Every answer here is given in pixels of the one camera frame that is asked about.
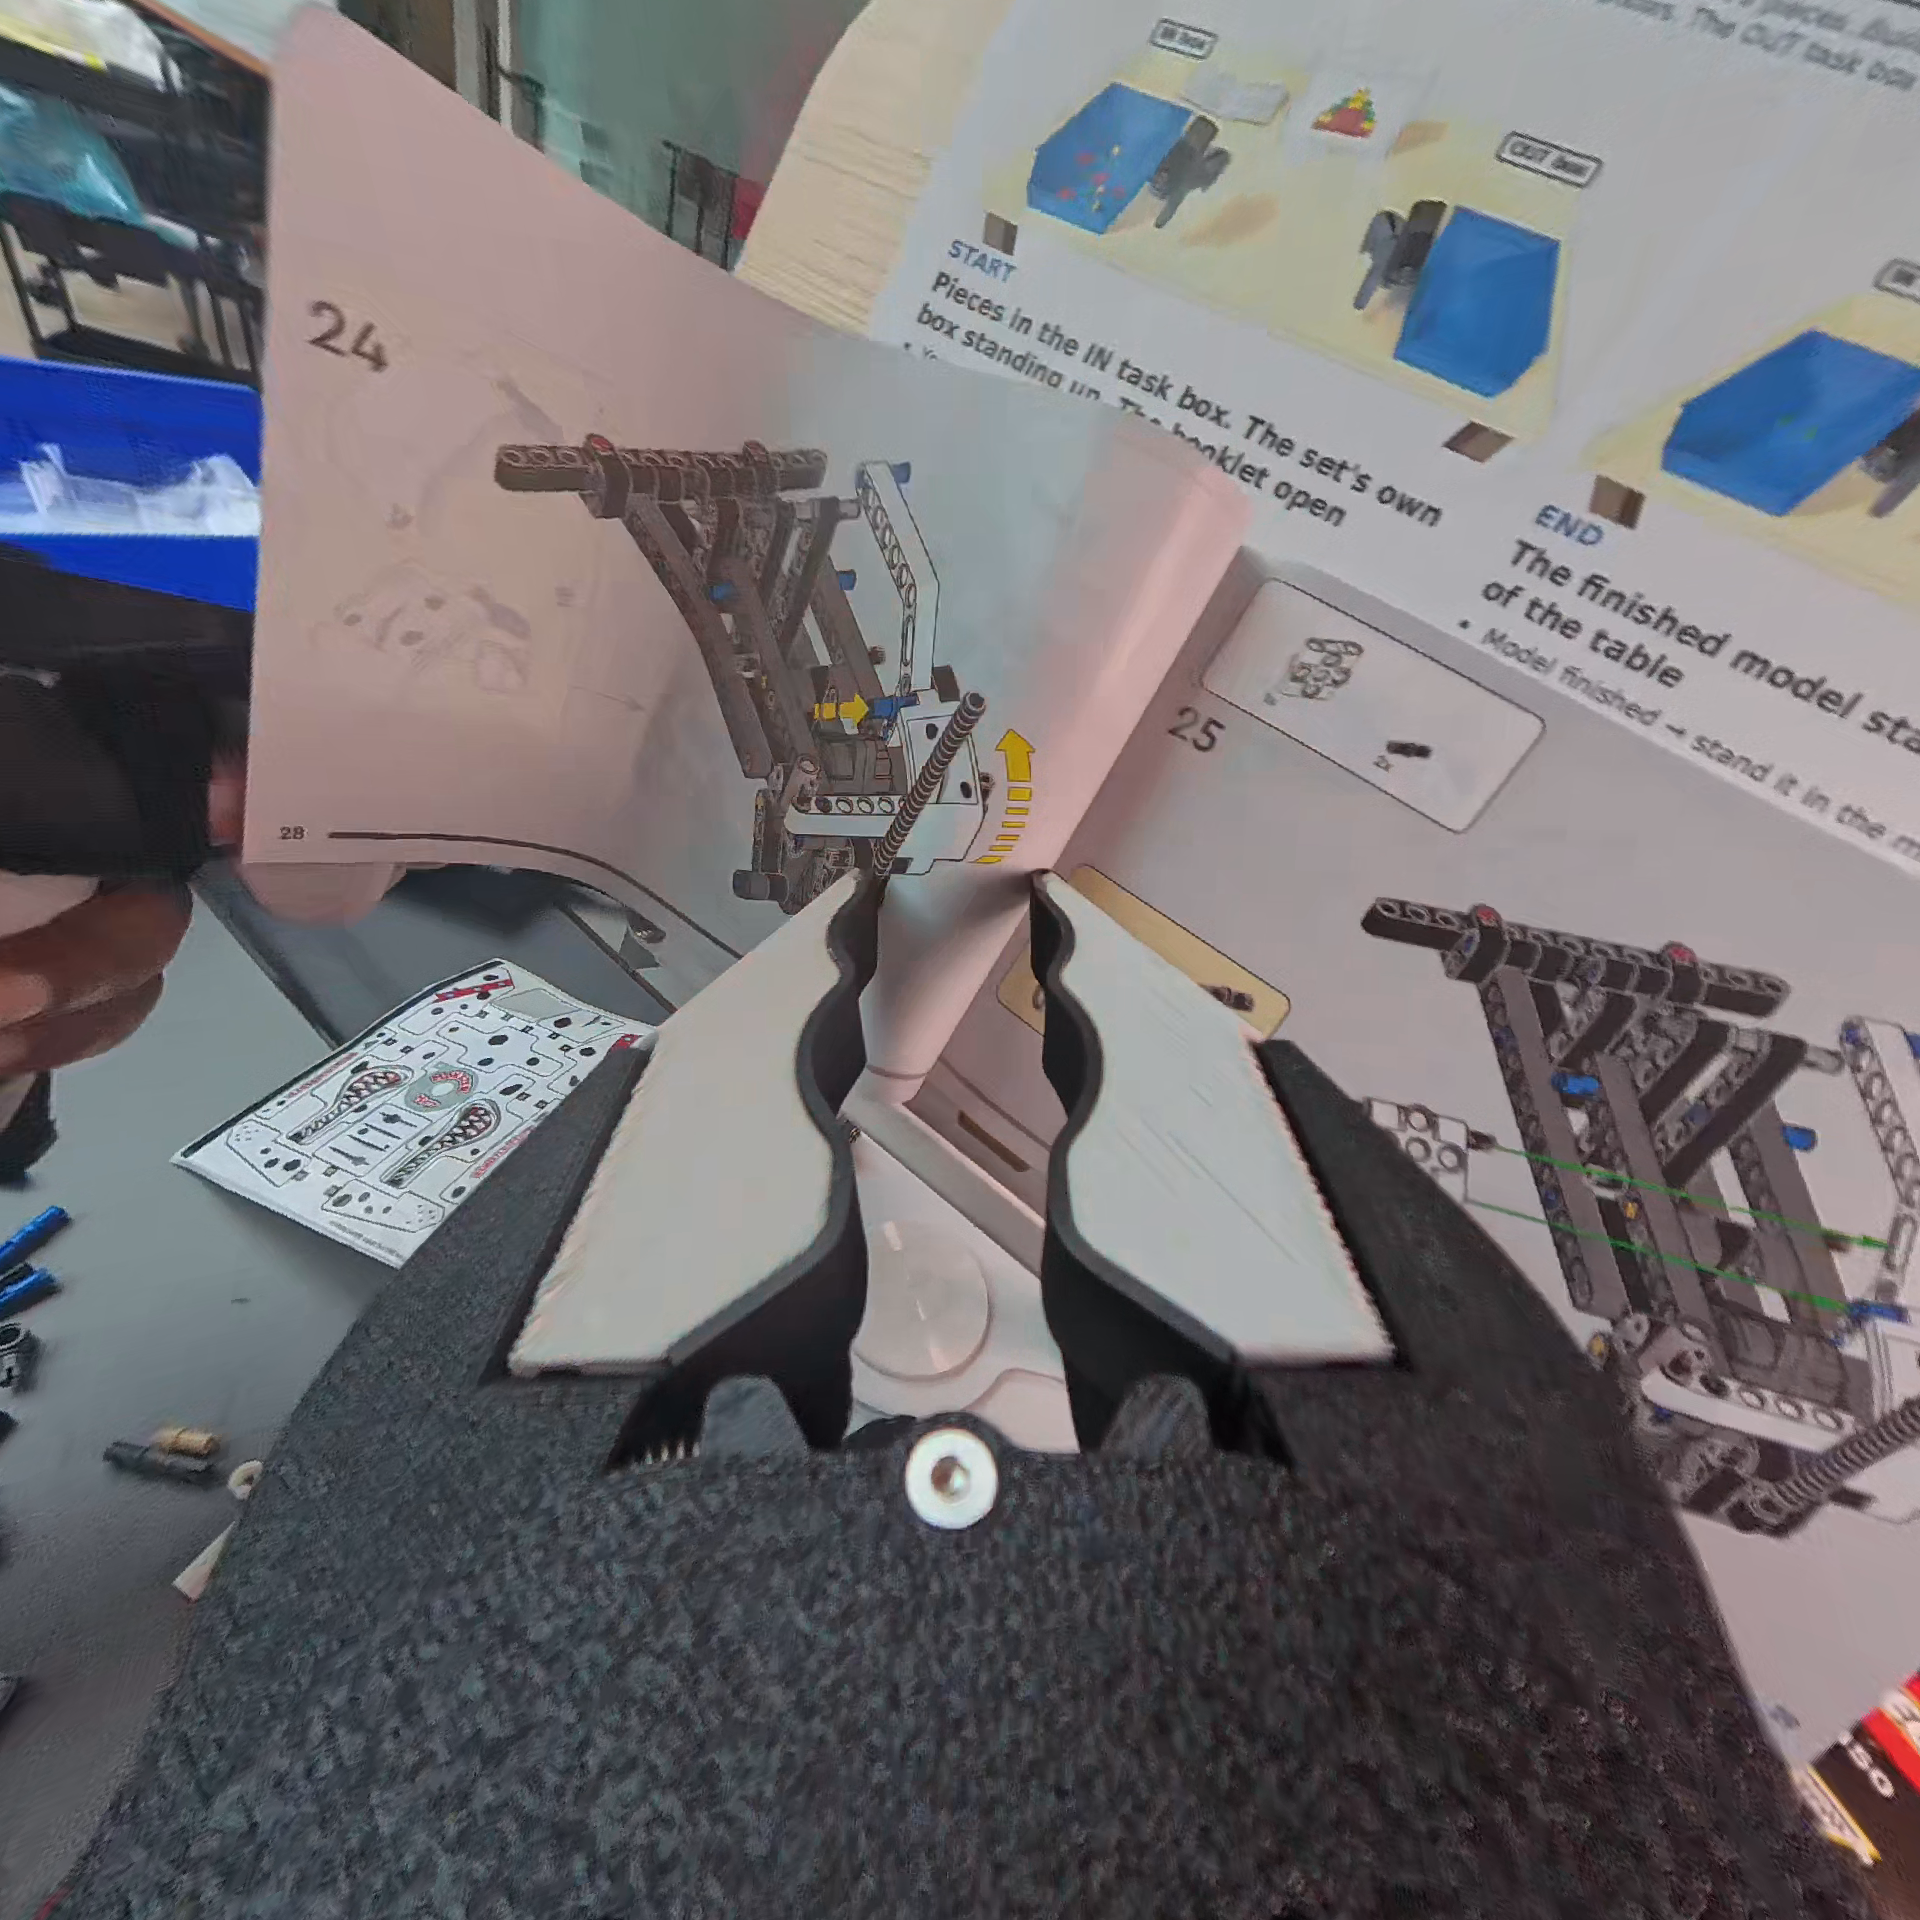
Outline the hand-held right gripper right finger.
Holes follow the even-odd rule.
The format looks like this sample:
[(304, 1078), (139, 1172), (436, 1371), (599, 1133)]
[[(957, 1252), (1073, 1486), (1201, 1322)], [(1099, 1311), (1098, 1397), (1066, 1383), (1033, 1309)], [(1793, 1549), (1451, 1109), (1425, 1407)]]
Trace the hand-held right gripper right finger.
[(1061, 876), (1031, 901), (1047, 1247), (1212, 1359), (1391, 1359), (1248, 1022)]

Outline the toy truck box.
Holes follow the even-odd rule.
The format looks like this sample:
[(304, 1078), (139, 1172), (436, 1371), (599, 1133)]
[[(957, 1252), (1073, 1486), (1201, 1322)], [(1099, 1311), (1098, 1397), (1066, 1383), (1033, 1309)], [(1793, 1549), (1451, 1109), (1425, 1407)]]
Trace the toy truck box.
[(1815, 1828), (1864, 1870), (1880, 1909), (1917, 1915), (1917, 1674), (1793, 1780)]

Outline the small black tan toy pin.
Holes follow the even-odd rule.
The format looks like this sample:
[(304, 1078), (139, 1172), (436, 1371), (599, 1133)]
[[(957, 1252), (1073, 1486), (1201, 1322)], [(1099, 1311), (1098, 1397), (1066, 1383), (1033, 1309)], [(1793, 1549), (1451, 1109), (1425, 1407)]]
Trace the small black tan toy pin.
[(167, 1425), (149, 1438), (114, 1438), (104, 1446), (108, 1469), (194, 1487), (224, 1484), (224, 1438), (211, 1428)]

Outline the person's left hand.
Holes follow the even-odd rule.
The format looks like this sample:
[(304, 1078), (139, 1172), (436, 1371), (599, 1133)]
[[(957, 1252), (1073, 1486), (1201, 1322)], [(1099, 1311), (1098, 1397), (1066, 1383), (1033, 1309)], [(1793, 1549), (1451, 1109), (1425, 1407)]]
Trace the person's left hand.
[(179, 882), (109, 887), (3, 942), (3, 1077), (91, 1059), (149, 1014), (192, 917)]

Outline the grey desk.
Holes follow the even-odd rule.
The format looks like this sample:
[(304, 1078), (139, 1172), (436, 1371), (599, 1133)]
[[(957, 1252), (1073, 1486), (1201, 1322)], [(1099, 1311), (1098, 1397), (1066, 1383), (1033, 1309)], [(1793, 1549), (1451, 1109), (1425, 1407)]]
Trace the grey desk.
[(151, 1017), (56, 1077), (57, 1142), (4, 1233), (61, 1205), (61, 1289), (26, 1311), (41, 1345), (4, 1439), (3, 1909), (34, 1915), (112, 1802), (194, 1606), (176, 1575), (239, 1516), (224, 1492), (125, 1477), (114, 1438), (217, 1430), (273, 1445), (386, 1278), (367, 1255), (176, 1169), (173, 1151), (424, 987), (505, 957), (640, 1019), (666, 1009), (531, 882), (421, 879), (348, 927), (269, 921), (224, 873)]

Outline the pile of blue black pins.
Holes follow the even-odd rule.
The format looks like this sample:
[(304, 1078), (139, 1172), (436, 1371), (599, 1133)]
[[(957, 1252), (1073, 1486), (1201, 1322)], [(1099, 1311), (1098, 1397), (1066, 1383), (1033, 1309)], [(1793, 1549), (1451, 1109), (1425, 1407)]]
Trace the pile of blue black pins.
[(47, 1263), (47, 1250), (67, 1227), (72, 1213), (47, 1206), (3, 1238), (3, 1393), (32, 1388), (41, 1359), (41, 1338), (28, 1322), (31, 1309), (50, 1302), (59, 1276)]

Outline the instruction booklet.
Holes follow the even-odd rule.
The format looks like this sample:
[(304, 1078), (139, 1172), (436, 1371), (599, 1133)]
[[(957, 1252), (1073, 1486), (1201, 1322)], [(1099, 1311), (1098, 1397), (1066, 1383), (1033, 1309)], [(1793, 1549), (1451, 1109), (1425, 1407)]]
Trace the instruction booklet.
[(869, 1070), (1039, 1139), (1043, 1209), (1061, 876), (1516, 1260), (1793, 1761), (1916, 1674), (1916, 876), (1271, 557), (1162, 423), (807, 321), (313, 14), (275, 198), (252, 858), (579, 879), (673, 1009), (887, 873)]

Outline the white booklet stand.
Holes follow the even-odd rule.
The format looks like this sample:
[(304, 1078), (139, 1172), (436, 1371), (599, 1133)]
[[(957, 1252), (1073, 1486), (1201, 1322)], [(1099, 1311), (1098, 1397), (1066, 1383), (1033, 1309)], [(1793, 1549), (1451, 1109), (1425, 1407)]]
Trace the white booklet stand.
[(1026, 1452), (1074, 1454), (1041, 1293), (1043, 1142), (949, 1073), (905, 1095), (869, 1070), (845, 1118), (869, 1236), (852, 1428), (955, 1415)]

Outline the teal plastic bag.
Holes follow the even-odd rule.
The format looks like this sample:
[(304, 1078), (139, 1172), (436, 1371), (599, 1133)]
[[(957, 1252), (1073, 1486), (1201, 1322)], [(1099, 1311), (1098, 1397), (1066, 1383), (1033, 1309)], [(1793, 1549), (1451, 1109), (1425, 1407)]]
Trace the teal plastic bag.
[(3, 85), (3, 193), (83, 219), (149, 229), (149, 213), (109, 145), (72, 102)]

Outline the printed instruction poster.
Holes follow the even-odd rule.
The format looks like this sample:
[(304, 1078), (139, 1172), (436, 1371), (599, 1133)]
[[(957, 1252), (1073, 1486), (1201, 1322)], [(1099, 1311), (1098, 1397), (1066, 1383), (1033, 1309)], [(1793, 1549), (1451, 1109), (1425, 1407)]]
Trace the printed instruction poster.
[(744, 269), (1916, 876), (1916, 139), (1916, 4), (864, 4)]

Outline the sticker sheet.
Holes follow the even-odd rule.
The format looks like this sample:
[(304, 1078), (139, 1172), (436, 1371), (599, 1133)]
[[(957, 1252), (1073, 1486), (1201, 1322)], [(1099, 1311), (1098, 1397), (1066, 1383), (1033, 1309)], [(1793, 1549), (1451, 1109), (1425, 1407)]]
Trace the sticker sheet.
[(596, 1066), (655, 1035), (497, 957), (407, 999), (173, 1164), (399, 1269)]

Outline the clear plastic bag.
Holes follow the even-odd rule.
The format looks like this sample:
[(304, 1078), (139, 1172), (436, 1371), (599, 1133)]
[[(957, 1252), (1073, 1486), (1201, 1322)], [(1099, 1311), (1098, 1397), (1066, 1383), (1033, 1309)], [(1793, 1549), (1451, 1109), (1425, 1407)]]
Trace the clear plastic bag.
[(256, 479), (227, 453), (108, 470), (105, 453), (26, 447), (3, 476), (3, 537), (244, 537), (261, 533)]

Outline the blue plastic bin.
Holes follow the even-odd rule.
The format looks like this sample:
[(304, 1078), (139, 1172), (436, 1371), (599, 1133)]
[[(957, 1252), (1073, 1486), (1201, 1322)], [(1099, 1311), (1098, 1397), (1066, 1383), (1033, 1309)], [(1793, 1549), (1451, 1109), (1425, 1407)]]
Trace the blue plastic bin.
[[(122, 476), (219, 450), (247, 468), (261, 497), (261, 403), (244, 387), (7, 356), (3, 476), (39, 441), (61, 446), (72, 460), (101, 450), (108, 470)], [(4, 596), (68, 613), (90, 596), (145, 591), (252, 618), (258, 540), (3, 537)]]

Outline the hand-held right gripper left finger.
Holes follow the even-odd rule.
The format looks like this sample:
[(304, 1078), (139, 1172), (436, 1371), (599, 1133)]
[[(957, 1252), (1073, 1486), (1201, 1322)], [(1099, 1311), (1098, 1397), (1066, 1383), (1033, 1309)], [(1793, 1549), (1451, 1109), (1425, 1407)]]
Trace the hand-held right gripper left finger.
[(879, 882), (851, 873), (666, 1019), (509, 1351), (514, 1377), (688, 1359), (841, 1238)]

